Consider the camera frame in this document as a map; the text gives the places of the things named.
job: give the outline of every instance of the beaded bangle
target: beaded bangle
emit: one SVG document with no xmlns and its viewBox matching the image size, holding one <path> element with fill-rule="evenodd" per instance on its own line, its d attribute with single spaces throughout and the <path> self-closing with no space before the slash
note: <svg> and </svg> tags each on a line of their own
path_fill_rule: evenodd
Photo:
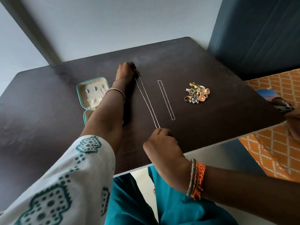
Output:
<svg viewBox="0 0 300 225">
<path fill-rule="evenodd" d="M 110 90 L 117 90 L 117 91 L 121 92 L 122 95 L 123 95 L 123 97 L 124 97 L 124 103 L 125 103 L 125 94 L 122 92 L 122 90 L 120 90 L 120 89 L 118 89 L 116 87 L 111 87 L 111 88 L 109 88 L 109 89 L 106 90 L 106 92 L 105 92 L 104 95 L 106 95 L 106 93 L 109 92 Z"/>
<path fill-rule="evenodd" d="M 200 199 L 200 194 L 203 191 L 201 184 L 205 173 L 205 165 L 192 159 L 192 170 L 190 174 L 190 184 L 187 191 L 187 196 L 195 200 Z"/>
</svg>

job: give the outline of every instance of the open jewelry box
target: open jewelry box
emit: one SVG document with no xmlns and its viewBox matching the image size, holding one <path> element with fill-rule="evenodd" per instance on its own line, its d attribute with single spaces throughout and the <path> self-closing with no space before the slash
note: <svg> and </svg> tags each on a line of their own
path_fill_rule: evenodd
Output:
<svg viewBox="0 0 300 225">
<path fill-rule="evenodd" d="M 87 80 L 77 85 L 78 98 L 81 106 L 85 109 L 84 124 L 102 101 L 107 89 L 109 89 L 109 85 L 104 77 Z"/>
</svg>

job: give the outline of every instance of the hand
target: hand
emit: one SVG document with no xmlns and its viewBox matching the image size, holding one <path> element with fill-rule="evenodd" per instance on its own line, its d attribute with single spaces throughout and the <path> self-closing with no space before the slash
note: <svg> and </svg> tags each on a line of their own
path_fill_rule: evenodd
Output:
<svg viewBox="0 0 300 225">
<path fill-rule="evenodd" d="M 132 80 L 133 74 L 140 72 L 136 70 L 136 67 L 133 62 L 124 62 L 122 64 L 119 64 L 119 68 L 117 71 L 117 75 L 115 77 L 115 80 L 123 79 L 126 84 L 129 84 Z"/>
<path fill-rule="evenodd" d="M 162 179 L 172 188 L 186 193 L 192 162 L 183 155 L 168 129 L 155 129 L 143 148 Z"/>
</svg>

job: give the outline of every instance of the sleeve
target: sleeve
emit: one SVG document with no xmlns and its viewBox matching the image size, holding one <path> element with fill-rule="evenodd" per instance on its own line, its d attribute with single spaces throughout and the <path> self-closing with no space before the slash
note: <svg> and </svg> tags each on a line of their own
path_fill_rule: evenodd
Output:
<svg viewBox="0 0 300 225">
<path fill-rule="evenodd" d="M 0 224 L 104 224 L 114 169 L 109 143 L 82 136 L 0 216 Z"/>
</svg>

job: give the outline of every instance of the floor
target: floor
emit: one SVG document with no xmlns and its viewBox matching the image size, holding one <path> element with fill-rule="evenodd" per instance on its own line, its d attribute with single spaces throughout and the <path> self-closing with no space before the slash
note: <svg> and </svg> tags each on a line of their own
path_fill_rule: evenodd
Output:
<svg viewBox="0 0 300 225">
<path fill-rule="evenodd" d="M 209 148 L 198 149 L 186 155 L 186 157 L 188 159 L 195 158 L 197 161 L 209 166 L 265 175 L 264 171 L 247 152 L 239 140 L 233 140 Z M 134 171 L 131 174 L 136 179 L 141 193 L 143 194 L 146 202 L 152 207 L 156 219 L 158 219 L 156 199 L 153 193 L 154 185 L 148 176 L 147 168 Z M 274 223 L 247 212 L 227 207 L 225 205 L 218 205 L 226 209 L 236 219 L 239 225 L 274 225 Z"/>
</svg>

